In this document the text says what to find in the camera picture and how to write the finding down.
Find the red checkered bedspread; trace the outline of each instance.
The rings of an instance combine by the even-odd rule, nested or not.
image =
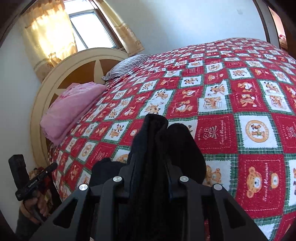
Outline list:
[[[296,62],[273,45],[232,38],[154,55],[107,91],[59,147],[62,199],[103,157],[125,162],[148,113],[183,123],[220,183],[269,240],[296,217]]]

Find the hand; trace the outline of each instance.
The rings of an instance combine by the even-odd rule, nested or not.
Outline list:
[[[39,224],[39,221],[33,215],[33,208],[36,204],[37,204],[37,207],[39,208],[40,213],[44,217],[47,217],[49,213],[47,203],[44,199],[44,195],[39,191],[37,191],[37,197],[24,201],[22,203],[24,208],[22,208],[22,205],[21,205],[20,210],[24,214],[24,216],[29,218],[32,222]]]

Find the pink object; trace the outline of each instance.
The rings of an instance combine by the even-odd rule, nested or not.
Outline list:
[[[105,90],[104,85],[94,82],[72,83],[43,115],[40,126],[45,137],[59,145]]]

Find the yellow curtain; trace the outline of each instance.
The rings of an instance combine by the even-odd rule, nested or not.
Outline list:
[[[62,0],[38,0],[18,23],[26,53],[41,82],[55,65],[77,52]]]
[[[129,26],[123,22],[120,16],[113,10],[113,8],[105,0],[95,0],[105,17],[109,20],[110,24],[114,27],[115,33],[120,39],[123,47],[129,56],[135,55],[144,50],[140,40],[137,39]]]

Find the curved wooden headboard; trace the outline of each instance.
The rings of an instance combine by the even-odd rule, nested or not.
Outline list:
[[[51,70],[38,90],[31,113],[31,145],[38,167],[46,167],[49,164],[47,141],[39,125],[49,106],[71,83],[94,81],[104,84],[101,77],[126,58],[127,53],[120,50],[92,48],[69,56]]]

